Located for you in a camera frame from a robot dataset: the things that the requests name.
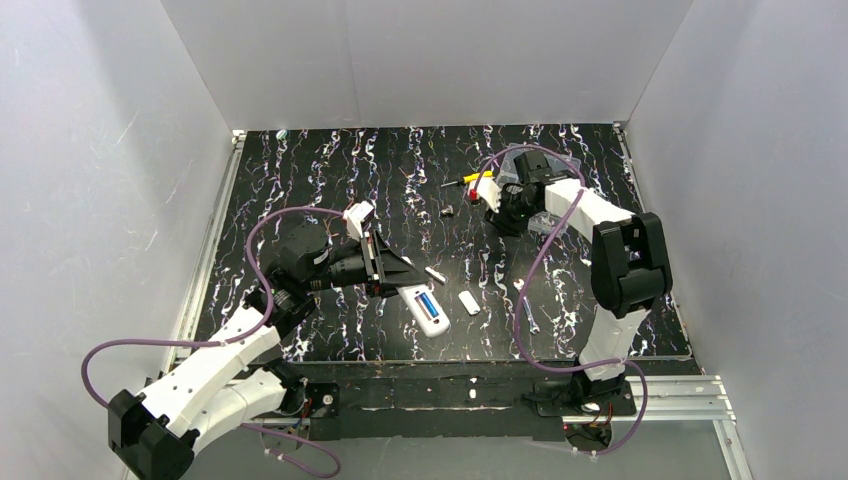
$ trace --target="blue and white device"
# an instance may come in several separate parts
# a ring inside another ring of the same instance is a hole
[[[406,303],[418,326],[427,337],[437,337],[450,330],[450,319],[427,285],[400,287],[398,295]]]

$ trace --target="white bracket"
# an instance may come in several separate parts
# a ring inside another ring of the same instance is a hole
[[[286,389],[280,384],[280,379],[265,370],[257,370],[247,380],[224,388],[189,427],[200,432],[192,450],[199,453],[215,439],[251,418],[279,409],[285,394]]]
[[[262,320],[262,313],[239,307],[211,341],[222,341],[246,332]],[[142,405],[154,417],[166,415],[167,428],[183,436],[195,417],[222,388],[260,354],[280,343],[276,328],[263,326],[241,342],[225,347],[201,348],[179,367],[148,385]]]
[[[582,189],[580,181],[575,178],[559,180],[548,185],[545,187],[545,210],[562,218]],[[577,209],[568,219],[568,224],[591,242],[592,227],[595,225],[601,222],[620,222],[632,216],[632,212],[616,207],[592,190],[585,189]]]
[[[368,202],[356,203],[344,211],[342,218],[347,222],[348,236],[358,242],[374,218],[374,206]]]
[[[580,365],[608,360],[610,358],[625,359],[630,355],[633,338],[639,325],[648,316],[647,310],[636,310],[624,316],[615,318],[609,310],[600,306],[595,308],[595,320],[592,322],[592,331],[589,332],[589,340],[580,352]],[[624,372],[624,364],[613,363],[600,367],[589,368],[586,376],[589,380],[608,380],[615,378]]]

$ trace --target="small white object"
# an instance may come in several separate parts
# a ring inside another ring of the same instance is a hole
[[[431,277],[433,277],[437,282],[441,283],[442,285],[448,283],[448,277],[446,277],[446,276],[442,275],[441,273],[433,270],[432,268],[424,267],[424,271],[429,273]]]
[[[324,253],[322,253],[321,255],[318,255],[317,257],[315,257],[315,259],[314,259],[314,260],[312,260],[312,263],[313,263],[314,265],[319,265],[321,262],[323,262],[324,260],[326,260],[326,259],[327,259],[327,257],[329,257],[329,256],[330,256],[330,249],[328,248],[328,249],[324,250]]]
[[[597,413],[601,411],[601,406],[595,402],[589,402],[580,406],[585,413]]]
[[[427,337],[437,337],[450,329],[450,319],[427,285],[400,287],[398,295]]]
[[[347,234],[353,240],[364,236],[368,223],[374,218],[374,206],[368,202],[359,202],[344,211],[343,218],[347,222]]]
[[[471,295],[471,292],[468,290],[464,290],[459,294],[459,301],[462,302],[462,306],[465,307],[469,315],[480,313],[480,305],[477,304],[477,300],[474,300],[474,295]]]

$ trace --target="metal frame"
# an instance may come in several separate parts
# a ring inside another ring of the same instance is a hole
[[[206,287],[209,284],[209,277],[212,275],[212,267],[215,264],[215,253],[218,251],[218,242],[224,229],[227,206],[233,193],[236,173],[241,164],[246,138],[247,134],[243,130],[233,130],[233,152],[227,162],[224,178],[221,180],[221,186],[218,189],[218,197],[215,199],[215,205],[209,216],[209,224],[194,268],[194,275],[189,284],[188,294],[180,309],[177,340],[193,341],[194,335],[197,333],[197,326],[200,323],[200,309],[206,297]],[[189,355],[191,355],[191,349],[170,348],[163,371],[170,371],[174,368],[178,359],[185,359]]]
[[[642,405],[639,377],[627,377],[633,400]],[[643,421],[736,420],[718,375],[648,376],[648,408]],[[613,421],[632,422],[634,416],[614,416]],[[564,423],[585,422],[582,416],[563,417]]]
[[[736,423],[730,420],[716,420],[713,425],[731,480],[752,480],[748,460],[745,459],[745,452],[742,451],[742,442],[736,434]]]

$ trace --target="black tabletop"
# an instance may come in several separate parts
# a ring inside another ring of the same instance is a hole
[[[452,328],[429,339],[395,297],[369,299],[364,289],[325,291],[318,311],[284,339],[284,357],[296,361],[509,360],[518,356],[511,337],[518,291],[543,238],[526,233],[502,238],[460,188],[439,188],[479,169],[481,156],[513,143],[535,143],[581,160],[588,186],[632,211],[641,206],[622,149],[610,125],[530,125],[368,128],[250,132],[230,198],[226,224],[206,292],[196,338],[206,339],[257,285],[244,260],[253,225],[270,211],[299,205],[343,210],[370,200],[388,243],[423,269],[448,277],[434,295]],[[453,217],[440,217],[452,206]],[[274,257],[281,233],[304,221],[326,225],[345,240],[339,219],[293,215],[260,235],[260,263]],[[596,305],[589,281],[589,242],[573,229],[554,242],[529,287],[532,322],[525,343],[537,358],[570,359],[579,353]],[[469,316],[457,295],[472,292],[482,311]],[[632,355],[690,354],[680,320],[666,299],[642,324]]]

